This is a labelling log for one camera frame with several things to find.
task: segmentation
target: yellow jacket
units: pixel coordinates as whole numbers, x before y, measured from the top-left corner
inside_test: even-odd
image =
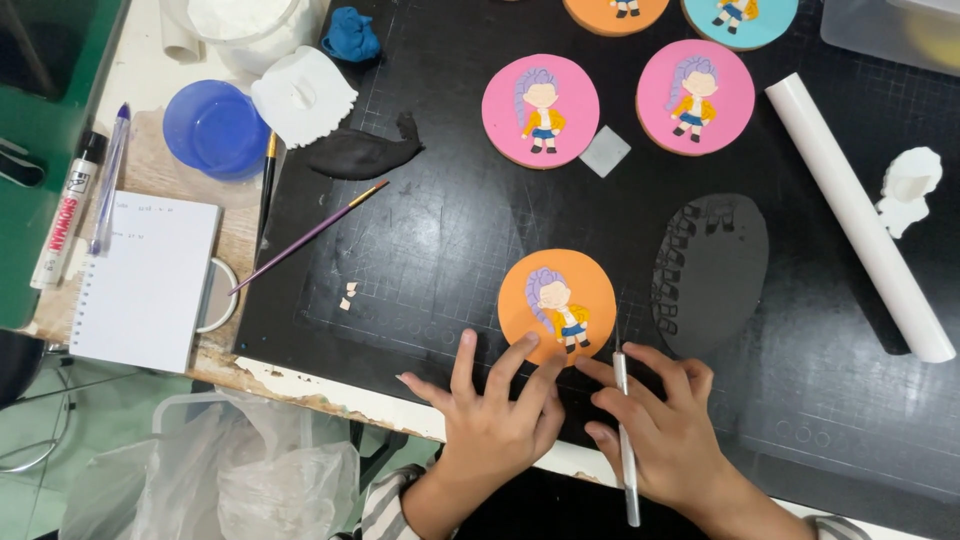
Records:
[[[720,0],[721,4],[730,4],[730,2],[735,2],[736,0]],[[743,9],[743,14],[747,15],[747,18],[754,20],[758,15],[760,15],[760,10],[756,8],[756,0],[750,0],[747,2],[747,7]]]
[[[680,106],[674,109],[672,114],[675,116],[680,116],[684,112],[690,112],[693,109],[693,96],[686,96],[684,99],[680,100]],[[717,117],[717,110],[713,108],[713,105],[710,104],[706,99],[700,102],[700,119],[701,120],[712,120]]]
[[[564,120],[564,118],[560,116],[559,112],[556,112],[555,110],[551,109],[550,112],[548,113],[548,116],[550,116],[551,130],[562,130],[566,125],[566,120]],[[527,127],[523,128],[523,134],[529,135],[530,132],[534,131],[534,128],[540,127],[541,125],[540,121],[541,121],[540,112],[538,110],[534,110],[533,112],[531,112],[530,121],[527,122]]]
[[[577,320],[577,324],[586,323],[590,320],[590,312],[587,308],[577,305],[570,305],[567,308],[570,309],[570,314],[573,315],[573,318]],[[553,312],[553,330],[557,335],[557,339],[564,337],[561,331],[566,326],[566,320],[564,315],[559,311]]]

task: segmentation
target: blue plastic bowl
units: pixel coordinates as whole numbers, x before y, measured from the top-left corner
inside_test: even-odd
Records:
[[[163,138],[174,157],[216,180],[262,171],[269,137],[253,101],[223,81],[185,86],[163,114]]]

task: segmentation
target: wooden table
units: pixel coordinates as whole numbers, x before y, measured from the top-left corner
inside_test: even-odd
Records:
[[[311,0],[326,4],[328,0]],[[197,189],[179,180],[172,157],[160,132],[162,110],[182,87],[203,79],[248,84],[245,76],[230,72],[211,47],[205,58],[180,65],[163,55],[156,0],[132,0],[117,52],[96,113],[94,128],[109,135],[116,111],[128,102],[133,111],[132,139],[121,188],[187,200],[203,200]],[[239,278],[252,270],[253,243],[258,220],[258,196],[247,208],[225,208],[214,247]],[[80,288],[80,271],[92,233],[93,212],[88,211],[60,289],[44,291],[33,322],[23,331],[36,337],[65,342],[73,319],[73,303]],[[188,377],[251,392],[351,420],[375,424],[438,441],[445,440],[444,417],[436,409],[391,396],[377,394],[334,380],[324,380],[273,366],[230,352],[243,309],[246,291],[233,316],[220,329],[202,334],[194,347]],[[537,462],[537,466],[590,481],[616,485],[616,478],[602,454],[563,441]],[[777,501],[800,516],[823,514],[817,510]],[[919,538],[888,528],[857,522],[874,540]]]

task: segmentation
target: striped sleeve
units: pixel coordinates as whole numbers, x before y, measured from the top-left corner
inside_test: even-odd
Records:
[[[420,540],[403,517],[400,495],[435,462],[436,459],[430,457],[426,469],[416,463],[400,467],[371,484],[364,502],[363,516],[353,534],[340,532],[330,540]]]
[[[819,540],[870,540],[862,528],[835,516],[814,520]]]

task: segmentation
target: purple hair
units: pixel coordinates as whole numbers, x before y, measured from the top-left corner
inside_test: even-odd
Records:
[[[516,80],[514,108],[516,109],[516,123],[521,128],[526,125],[523,121],[523,94],[530,91],[530,86],[533,85],[553,85],[553,90],[557,91],[557,78],[545,67],[532,67]]]
[[[681,83],[694,72],[706,73],[717,80],[717,68],[710,63],[710,59],[701,56],[692,56],[679,64],[673,74],[673,85],[670,87],[670,101],[666,104],[667,110],[673,110],[680,101]]]
[[[537,302],[540,301],[540,289],[552,282],[561,282],[566,286],[566,281],[564,277],[560,275],[560,272],[554,272],[544,266],[540,270],[534,270],[530,273],[530,277],[527,278],[527,286],[524,289],[527,295],[527,305],[530,306],[530,309],[534,311],[534,315],[546,326],[546,329],[549,330],[550,333],[553,333],[556,329],[553,328],[553,324],[546,316],[546,313],[540,309],[540,306],[537,306]]]

